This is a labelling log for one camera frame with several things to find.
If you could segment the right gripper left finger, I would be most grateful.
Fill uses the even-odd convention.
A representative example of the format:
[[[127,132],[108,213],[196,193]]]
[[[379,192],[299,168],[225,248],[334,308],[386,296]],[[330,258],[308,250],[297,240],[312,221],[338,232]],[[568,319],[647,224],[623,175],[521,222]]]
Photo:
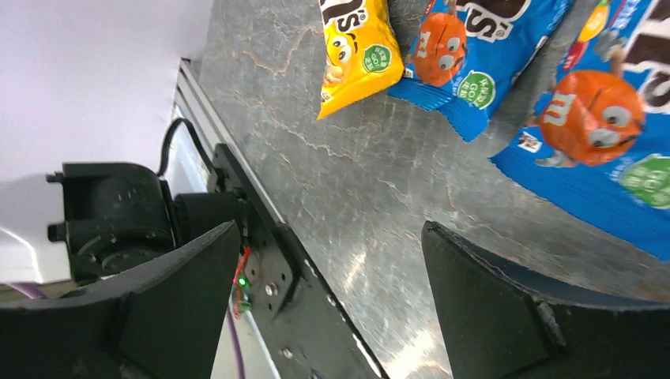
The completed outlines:
[[[223,223],[61,297],[2,303],[2,377],[210,377],[240,248]]]

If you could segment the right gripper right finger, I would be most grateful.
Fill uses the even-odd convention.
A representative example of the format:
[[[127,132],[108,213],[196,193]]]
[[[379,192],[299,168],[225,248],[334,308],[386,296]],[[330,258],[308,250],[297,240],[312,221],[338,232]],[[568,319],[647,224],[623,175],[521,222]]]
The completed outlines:
[[[454,377],[668,377],[668,304],[545,276],[434,221],[421,240]]]

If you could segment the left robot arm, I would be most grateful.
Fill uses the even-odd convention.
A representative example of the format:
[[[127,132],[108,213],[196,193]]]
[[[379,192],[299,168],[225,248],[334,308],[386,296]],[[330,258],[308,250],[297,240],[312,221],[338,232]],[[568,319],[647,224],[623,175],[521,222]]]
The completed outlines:
[[[113,276],[243,220],[230,192],[171,193],[135,163],[66,163],[1,183],[1,281]]]

